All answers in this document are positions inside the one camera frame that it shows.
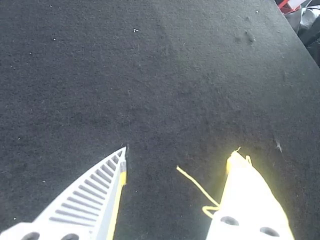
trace white speck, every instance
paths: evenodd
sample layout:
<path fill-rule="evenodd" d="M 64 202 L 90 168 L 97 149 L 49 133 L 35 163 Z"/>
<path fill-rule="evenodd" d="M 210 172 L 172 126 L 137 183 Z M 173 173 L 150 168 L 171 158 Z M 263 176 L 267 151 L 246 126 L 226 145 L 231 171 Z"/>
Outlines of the white speck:
<path fill-rule="evenodd" d="M 276 143 L 276 149 L 278 149 L 281 153 L 282 153 L 282 147 L 280 145 L 280 142 L 278 140 L 275 140 L 275 143 Z"/>

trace white plastic part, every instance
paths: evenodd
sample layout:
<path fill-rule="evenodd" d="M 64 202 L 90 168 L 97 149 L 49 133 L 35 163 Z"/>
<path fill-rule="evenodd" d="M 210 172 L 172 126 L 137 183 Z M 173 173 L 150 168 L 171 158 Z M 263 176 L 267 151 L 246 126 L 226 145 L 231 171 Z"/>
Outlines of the white plastic part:
<path fill-rule="evenodd" d="M 295 9 L 299 7 L 301 4 L 303 4 L 306 0 L 289 0 L 287 4 L 291 9 Z"/>
<path fill-rule="evenodd" d="M 294 240 L 284 210 L 251 160 L 234 151 L 227 170 L 206 240 Z"/>
<path fill-rule="evenodd" d="M 111 240 L 126 174 L 123 147 L 75 180 L 33 223 L 7 229 L 0 240 Z"/>

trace red object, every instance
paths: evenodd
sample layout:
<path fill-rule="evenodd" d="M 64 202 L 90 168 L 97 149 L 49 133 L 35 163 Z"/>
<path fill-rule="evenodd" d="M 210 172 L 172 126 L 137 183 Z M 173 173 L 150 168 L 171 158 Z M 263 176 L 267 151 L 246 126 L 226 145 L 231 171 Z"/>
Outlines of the red object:
<path fill-rule="evenodd" d="M 287 3 L 289 2 L 289 0 L 284 0 L 282 2 L 279 3 L 278 7 L 281 10 L 281 12 L 283 12 L 284 14 L 287 13 L 291 13 L 294 11 L 297 11 L 298 9 L 300 9 L 300 6 L 297 6 L 296 8 L 292 9 Z"/>

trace yellow thread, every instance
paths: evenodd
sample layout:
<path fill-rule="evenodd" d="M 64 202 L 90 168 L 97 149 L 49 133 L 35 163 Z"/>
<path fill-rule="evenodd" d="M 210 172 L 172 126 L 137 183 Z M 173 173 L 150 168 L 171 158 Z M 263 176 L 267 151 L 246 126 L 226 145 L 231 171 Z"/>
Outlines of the yellow thread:
<path fill-rule="evenodd" d="M 198 187 L 198 189 L 200 189 L 200 191 L 210 200 L 210 202 L 212 202 L 215 206 L 203 206 L 202 207 L 202 211 L 204 212 L 205 215 L 207 215 L 209 218 L 213 218 L 213 214 L 211 212 L 209 212 L 209 210 L 211 211 L 217 211 L 220 208 L 220 204 L 217 203 L 216 200 L 214 200 L 209 193 L 206 192 L 206 190 L 204 190 L 204 188 L 192 177 L 190 176 L 188 173 L 186 173 L 185 171 L 183 171 L 179 166 L 176 166 L 176 169 L 183 175 L 185 176 L 187 179 L 189 179 L 191 182 L 193 182 L 194 185 L 196 185 Z"/>

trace black carpet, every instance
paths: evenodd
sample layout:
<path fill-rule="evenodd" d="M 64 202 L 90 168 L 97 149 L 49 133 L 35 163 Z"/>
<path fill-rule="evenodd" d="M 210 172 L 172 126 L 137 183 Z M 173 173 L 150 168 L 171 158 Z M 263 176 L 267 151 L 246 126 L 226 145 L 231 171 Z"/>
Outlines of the black carpet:
<path fill-rule="evenodd" d="M 320 236 L 320 71 L 273 1 L 2 0 L 0 22 L 0 230 L 128 146 L 115 239 L 204 240 L 175 167 L 219 199 L 242 146 Z"/>

